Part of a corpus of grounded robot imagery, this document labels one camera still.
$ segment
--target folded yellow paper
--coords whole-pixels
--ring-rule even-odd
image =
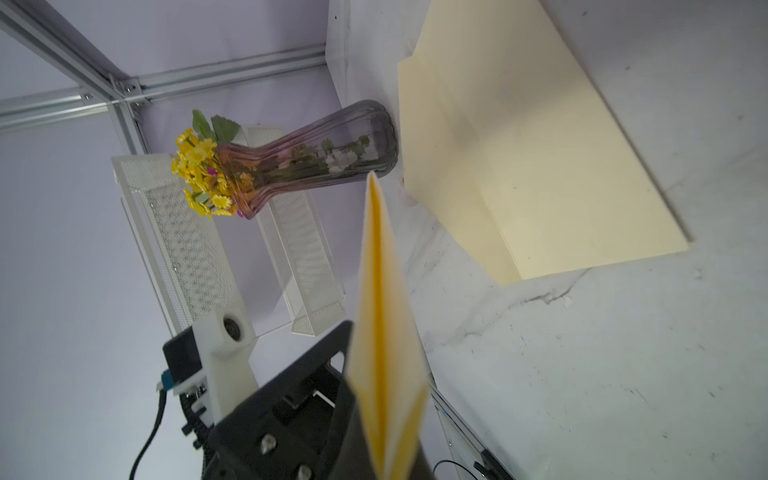
[[[687,249],[537,0],[432,0],[399,95],[406,190],[499,283]]]
[[[379,480],[408,478],[428,395],[427,368],[376,176],[368,175],[360,298],[345,361]]]

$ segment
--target marble surface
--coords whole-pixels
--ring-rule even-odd
[[[543,4],[691,249],[500,287],[399,166],[382,185],[437,385],[518,478],[765,478],[768,4]],[[330,1],[342,106],[397,122],[428,6]]]

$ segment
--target wire mesh organizer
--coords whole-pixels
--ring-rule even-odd
[[[172,334],[212,308],[247,318],[214,222],[190,210],[168,154],[115,157],[123,206]]]
[[[239,138],[259,146],[280,136],[280,129],[247,127]],[[248,318],[216,225],[187,206],[181,194],[186,185],[170,171],[171,156],[112,162],[126,217],[171,333],[212,308],[236,309]],[[274,197],[257,221],[293,331],[315,336],[343,319],[344,290],[311,196],[301,191]]]
[[[235,142],[259,147],[282,129],[244,127]],[[277,195],[257,214],[292,319],[292,331],[316,336],[344,319],[344,289],[308,191]]]

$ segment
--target screw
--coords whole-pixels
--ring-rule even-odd
[[[299,471],[296,473],[296,480],[310,480],[312,470],[306,465],[299,465]]]
[[[266,455],[269,452],[272,452],[275,447],[277,447],[277,439],[267,433],[264,437],[261,439],[261,455]]]
[[[232,340],[234,340],[235,342],[240,341],[240,327],[237,325],[237,322],[235,322],[229,317],[225,318],[224,329],[227,331],[229,336],[232,337]]]

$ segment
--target pink glass vase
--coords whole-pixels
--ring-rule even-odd
[[[238,210],[250,219],[282,192],[387,174],[397,139],[384,107],[365,100],[262,147],[220,144],[217,156]]]

